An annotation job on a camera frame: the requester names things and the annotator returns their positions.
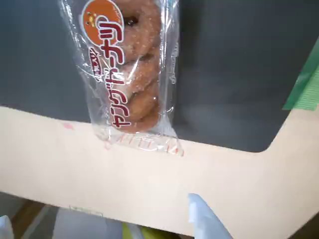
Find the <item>orange circle logo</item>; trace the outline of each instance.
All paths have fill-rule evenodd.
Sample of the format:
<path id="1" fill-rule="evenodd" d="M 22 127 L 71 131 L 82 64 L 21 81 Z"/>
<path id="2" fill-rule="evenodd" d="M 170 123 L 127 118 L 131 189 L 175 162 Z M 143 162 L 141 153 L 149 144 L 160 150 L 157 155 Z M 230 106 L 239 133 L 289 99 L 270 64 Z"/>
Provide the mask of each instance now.
<path id="1" fill-rule="evenodd" d="M 103 44 L 99 37 L 98 22 L 109 21 L 116 22 L 124 28 L 124 20 L 121 11 L 111 0 L 92 0 L 89 1 L 83 9 L 81 23 L 84 33 L 88 39 L 97 46 Z"/>

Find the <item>plastic bag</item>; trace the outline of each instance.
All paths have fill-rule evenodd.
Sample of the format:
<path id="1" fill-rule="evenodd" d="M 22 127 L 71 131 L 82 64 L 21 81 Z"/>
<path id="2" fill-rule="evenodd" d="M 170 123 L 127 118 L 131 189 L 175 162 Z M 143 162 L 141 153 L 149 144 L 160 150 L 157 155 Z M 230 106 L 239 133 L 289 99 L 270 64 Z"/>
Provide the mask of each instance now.
<path id="1" fill-rule="evenodd" d="M 11 222 L 8 216 L 0 217 L 0 239 L 14 239 Z"/>
<path id="2" fill-rule="evenodd" d="M 206 202 L 197 194 L 189 194 L 189 222 L 194 224 L 195 239 L 232 239 Z"/>
<path id="3" fill-rule="evenodd" d="M 171 127 L 178 0 L 60 0 L 94 131 L 115 142 L 182 155 Z"/>

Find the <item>green tape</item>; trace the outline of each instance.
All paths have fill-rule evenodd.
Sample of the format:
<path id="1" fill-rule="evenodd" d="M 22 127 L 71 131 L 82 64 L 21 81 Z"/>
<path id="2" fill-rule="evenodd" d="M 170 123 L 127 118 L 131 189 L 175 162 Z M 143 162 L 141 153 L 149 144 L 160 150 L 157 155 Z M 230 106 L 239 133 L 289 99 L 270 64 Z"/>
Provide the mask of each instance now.
<path id="1" fill-rule="evenodd" d="M 299 74 L 283 109 L 314 111 L 319 104 L 319 39 Z"/>

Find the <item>yeast donut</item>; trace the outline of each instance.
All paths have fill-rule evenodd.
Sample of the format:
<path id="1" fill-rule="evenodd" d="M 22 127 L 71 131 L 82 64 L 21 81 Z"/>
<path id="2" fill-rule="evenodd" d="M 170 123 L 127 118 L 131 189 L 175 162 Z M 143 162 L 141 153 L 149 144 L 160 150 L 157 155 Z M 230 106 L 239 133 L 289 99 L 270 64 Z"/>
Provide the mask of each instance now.
<path id="1" fill-rule="evenodd" d="M 160 50 L 154 48 L 149 54 L 141 57 L 135 63 L 126 64 L 120 68 L 125 85 L 117 85 L 127 98 L 143 91 L 154 78 L 158 78 L 160 71 Z"/>
<path id="2" fill-rule="evenodd" d="M 125 61 L 146 55 L 159 42 L 160 9 L 154 0 L 113 0 L 119 7 L 124 23 L 124 41 L 119 44 Z"/>
<path id="3" fill-rule="evenodd" d="M 156 104 L 153 109 L 142 119 L 138 122 L 132 122 L 131 125 L 121 127 L 119 130 L 125 133 L 139 133 L 145 132 L 150 128 L 153 128 L 160 118 L 160 107 Z"/>
<path id="4" fill-rule="evenodd" d="M 138 121 L 145 117 L 157 104 L 159 96 L 159 85 L 157 80 L 153 82 L 142 92 L 134 95 L 127 107 L 130 110 L 130 121 Z"/>

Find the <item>printed label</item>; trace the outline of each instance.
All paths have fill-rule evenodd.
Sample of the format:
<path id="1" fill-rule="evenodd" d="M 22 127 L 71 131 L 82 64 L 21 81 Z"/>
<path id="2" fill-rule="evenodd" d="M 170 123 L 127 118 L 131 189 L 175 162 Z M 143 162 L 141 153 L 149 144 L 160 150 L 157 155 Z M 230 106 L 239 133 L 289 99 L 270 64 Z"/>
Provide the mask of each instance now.
<path id="1" fill-rule="evenodd" d="M 121 11 L 111 0 L 89 1 L 82 12 L 83 31 L 90 42 L 95 45 L 89 47 L 92 72 L 98 82 L 104 82 L 110 100 L 110 113 L 116 128 L 131 125 L 125 117 L 130 116 L 129 109 L 125 106 L 128 102 L 126 95 L 115 85 L 124 85 L 123 74 L 118 65 L 125 63 L 125 54 L 118 45 L 124 41 L 124 20 Z M 101 69 L 99 56 L 103 56 L 106 68 Z"/>
<path id="2" fill-rule="evenodd" d="M 171 68 L 170 68 L 170 75 L 169 79 L 173 85 L 176 84 L 176 76 L 175 76 L 175 67 L 176 67 L 176 58 L 179 54 L 179 45 L 176 43 L 175 48 L 171 55 Z"/>

